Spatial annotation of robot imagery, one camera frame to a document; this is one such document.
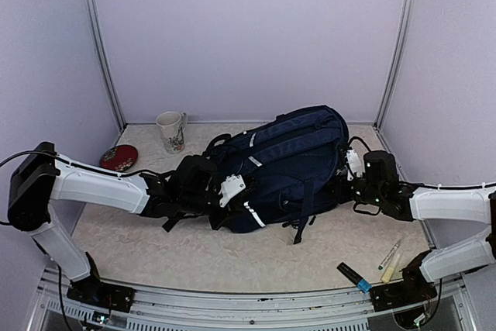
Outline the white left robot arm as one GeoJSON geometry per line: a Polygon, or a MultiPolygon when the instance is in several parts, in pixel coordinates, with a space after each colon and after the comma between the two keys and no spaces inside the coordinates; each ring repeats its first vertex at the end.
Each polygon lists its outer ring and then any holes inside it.
{"type": "Polygon", "coordinates": [[[83,202],[149,219],[171,229],[182,219],[208,216],[218,229],[233,214],[232,201],[247,189],[238,174],[221,178],[214,163],[188,156],[177,169],[119,173],[74,161],[42,142],[20,153],[12,173],[8,224],[30,235],[70,282],[68,298],[109,311],[130,312],[135,290],[101,279],[94,259],[73,241],[51,207],[53,201],[83,202]]]}

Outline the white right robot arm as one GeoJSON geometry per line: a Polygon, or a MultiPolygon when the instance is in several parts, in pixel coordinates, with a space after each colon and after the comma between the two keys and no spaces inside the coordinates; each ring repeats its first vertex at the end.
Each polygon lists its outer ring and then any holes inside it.
{"type": "Polygon", "coordinates": [[[362,158],[352,149],[340,151],[336,176],[332,186],[341,202],[373,205],[399,221],[448,219],[485,225],[458,243],[420,253],[402,269],[399,282],[372,287],[375,311],[434,299],[440,294],[435,286],[443,278],[494,264],[494,184],[446,187],[400,181],[394,156],[384,150],[365,153],[362,158]]]}

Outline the navy blue student backpack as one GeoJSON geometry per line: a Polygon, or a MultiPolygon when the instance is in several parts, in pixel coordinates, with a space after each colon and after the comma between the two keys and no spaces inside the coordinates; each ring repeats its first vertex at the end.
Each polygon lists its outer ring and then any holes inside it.
{"type": "Polygon", "coordinates": [[[326,191],[336,176],[339,153],[347,150],[346,121],[326,105],[279,115],[255,129],[214,138],[200,155],[214,163],[221,178],[252,175],[257,187],[232,202],[242,212],[226,227],[232,233],[251,233],[273,223],[292,225],[301,242],[311,216],[338,203],[326,191]]]}

